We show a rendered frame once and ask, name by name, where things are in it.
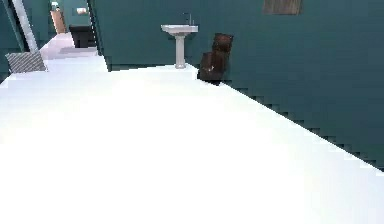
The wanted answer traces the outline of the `dark wooden toilet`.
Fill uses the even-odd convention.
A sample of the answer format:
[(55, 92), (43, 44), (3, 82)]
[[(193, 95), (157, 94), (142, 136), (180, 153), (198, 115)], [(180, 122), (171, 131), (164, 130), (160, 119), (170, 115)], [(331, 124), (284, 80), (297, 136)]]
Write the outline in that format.
[(216, 33), (212, 50), (202, 55), (197, 78), (213, 85), (219, 85), (227, 69), (234, 36)]

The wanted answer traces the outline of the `grey striped floor mat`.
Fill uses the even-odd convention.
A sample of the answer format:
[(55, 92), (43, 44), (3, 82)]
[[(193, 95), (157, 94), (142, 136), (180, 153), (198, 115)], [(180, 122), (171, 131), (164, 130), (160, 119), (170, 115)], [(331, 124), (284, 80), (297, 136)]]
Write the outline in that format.
[(8, 53), (5, 55), (11, 73), (28, 73), (46, 71), (42, 55), (39, 51)]

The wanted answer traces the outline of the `white room door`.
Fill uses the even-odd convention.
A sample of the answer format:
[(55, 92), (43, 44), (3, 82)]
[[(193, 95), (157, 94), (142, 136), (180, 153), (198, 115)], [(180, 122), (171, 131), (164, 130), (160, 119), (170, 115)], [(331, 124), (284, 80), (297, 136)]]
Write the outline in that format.
[(36, 39), (34, 37), (33, 31), (31, 29), (27, 13), (25, 11), (22, 0), (12, 0), (14, 5), (17, 17), (20, 21), (22, 31), (24, 33), (26, 42), (31, 52), (36, 52), (39, 50)]

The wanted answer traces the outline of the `tan wooden door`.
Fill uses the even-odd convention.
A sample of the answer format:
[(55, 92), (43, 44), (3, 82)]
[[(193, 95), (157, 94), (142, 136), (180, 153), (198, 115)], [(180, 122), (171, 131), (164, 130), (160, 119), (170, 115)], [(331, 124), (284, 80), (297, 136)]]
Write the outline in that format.
[(64, 14), (62, 11), (51, 11), (52, 21), (57, 34), (66, 33)]

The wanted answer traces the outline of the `black cabinet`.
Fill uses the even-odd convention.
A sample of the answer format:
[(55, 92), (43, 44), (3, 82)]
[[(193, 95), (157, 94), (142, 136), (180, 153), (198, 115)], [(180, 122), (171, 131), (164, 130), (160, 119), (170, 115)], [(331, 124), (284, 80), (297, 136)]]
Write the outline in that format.
[(90, 26), (69, 26), (69, 30), (76, 48), (95, 47), (96, 41)]

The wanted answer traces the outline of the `brown framed wall picture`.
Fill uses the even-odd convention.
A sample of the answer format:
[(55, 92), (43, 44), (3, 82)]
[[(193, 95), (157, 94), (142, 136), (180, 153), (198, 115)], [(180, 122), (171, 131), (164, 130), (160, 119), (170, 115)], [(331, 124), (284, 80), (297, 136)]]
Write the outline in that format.
[(268, 15), (298, 15), (303, 0), (264, 0), (262, 12)]

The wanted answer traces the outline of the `white pedestal sink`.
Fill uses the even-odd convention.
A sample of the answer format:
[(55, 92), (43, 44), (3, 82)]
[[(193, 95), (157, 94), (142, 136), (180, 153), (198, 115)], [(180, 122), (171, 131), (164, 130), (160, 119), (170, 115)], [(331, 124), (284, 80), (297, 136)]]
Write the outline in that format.
[(184, 58), (185, 38), (191, 33), (197, 33), (199, 27), (196, 25), (161, 25), (161, 30), (175, 38), (175, 68), (185, 69), (186, 62)]

